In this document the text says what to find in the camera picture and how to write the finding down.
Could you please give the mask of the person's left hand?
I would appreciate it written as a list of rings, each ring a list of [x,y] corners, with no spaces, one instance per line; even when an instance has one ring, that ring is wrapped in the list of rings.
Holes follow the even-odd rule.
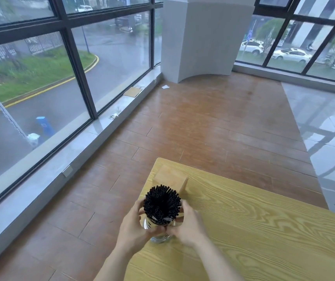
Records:
[[[116,245],[130,248],[145,246],[146,242],[142,242],[142,225],[140,223],[140,217],[144,213],[143,203],[143,199],[137,200],[123,218]]]

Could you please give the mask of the person's right hand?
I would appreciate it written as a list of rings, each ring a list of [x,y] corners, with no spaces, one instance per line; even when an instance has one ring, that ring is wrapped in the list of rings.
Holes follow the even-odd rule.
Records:
[[[182,209],[184,213],[181,224],[184,225],[185,230],[183,236],[175,237],[177,237],[183,244],[197,250],[209,239],[204,227],[204,223],[199,212],[191,207],[186,200],[181,200],[180,202],[180,209]]]

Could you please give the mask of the person's left forearm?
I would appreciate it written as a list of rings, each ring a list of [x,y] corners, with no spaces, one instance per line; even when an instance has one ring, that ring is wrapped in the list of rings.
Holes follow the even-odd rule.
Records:
[[[124,281],[128,263],[143,247],[144,245],[131,248],[116,245],[93,281]]]

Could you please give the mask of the person's right forearm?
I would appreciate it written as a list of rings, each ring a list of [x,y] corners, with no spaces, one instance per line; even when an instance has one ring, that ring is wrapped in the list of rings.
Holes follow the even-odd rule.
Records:
[[[193,248],[199,255],[210,281],[245,281],[210,239],[199,240],[193,244]]]

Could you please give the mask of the bundle of black straws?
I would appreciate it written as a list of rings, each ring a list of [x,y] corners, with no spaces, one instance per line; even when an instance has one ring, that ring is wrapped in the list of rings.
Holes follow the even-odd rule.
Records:
[[[180,208],[178,192],[168,186],[154,186],[145,195],[143,209],[146,217],[155,225],[171,224],[178,217]]]

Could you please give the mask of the light wooden block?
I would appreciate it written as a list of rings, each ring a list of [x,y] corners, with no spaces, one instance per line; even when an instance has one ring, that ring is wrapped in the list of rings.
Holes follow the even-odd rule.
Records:
[[[162,165],[152,179],[152,187],[164,185],[175,190],[181,199],[186,199],[186,186],[189,176],[182,171],[169,166]]]

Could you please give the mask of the brown paper bag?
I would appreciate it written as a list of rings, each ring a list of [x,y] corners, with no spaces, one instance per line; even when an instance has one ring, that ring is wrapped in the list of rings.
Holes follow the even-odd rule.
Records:
[[[123,95],[127,97],[135,98],[139,93],[141,93],[143,90],[143,87],[140,86],[132,86],[129,89],[127,89]]]

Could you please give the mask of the grey diagonal steel brace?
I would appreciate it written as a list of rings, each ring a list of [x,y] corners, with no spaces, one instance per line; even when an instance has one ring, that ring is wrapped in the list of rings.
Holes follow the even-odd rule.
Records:
[[[0,102],[0,111],[4,115],[4,117],[11,123],[14,129],[23,137],[23,139],[28,142],[32,149],[36,149],[38,147],[38,139],[31,139],[26,133],[22,130],[19,124],[15,121],[15,119],[10,115],[5,106]]]

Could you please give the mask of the white pillar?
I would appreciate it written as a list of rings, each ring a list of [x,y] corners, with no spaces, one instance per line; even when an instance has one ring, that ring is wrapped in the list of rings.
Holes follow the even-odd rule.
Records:
[[[164,0],[161,72],[173,83],[197,75],[227,75],[256,0]]]

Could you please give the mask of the dark car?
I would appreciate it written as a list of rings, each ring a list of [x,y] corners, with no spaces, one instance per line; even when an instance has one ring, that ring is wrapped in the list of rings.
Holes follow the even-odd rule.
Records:
[[[128,16],[122,16],[119,18],[115,18],[114,22],[117,27],[133,28],[142,23],[142,14],[132,14]]]

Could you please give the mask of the black window frame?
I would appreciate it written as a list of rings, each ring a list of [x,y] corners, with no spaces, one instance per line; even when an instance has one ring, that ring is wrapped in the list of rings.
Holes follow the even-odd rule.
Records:
[[[32,149],[0,111],[0,203],[159,64],[163,1],[0,0],[0,102],[38,139]],[[142,14],[140,25],[115,25],[132,14]]]
[[[250,39],[263,41],[264,52],[239,51],[237,62],[335,82],[335,0],[256,0],[242,42]],[[306,64],[272,58],[286,48],[312,58]]]

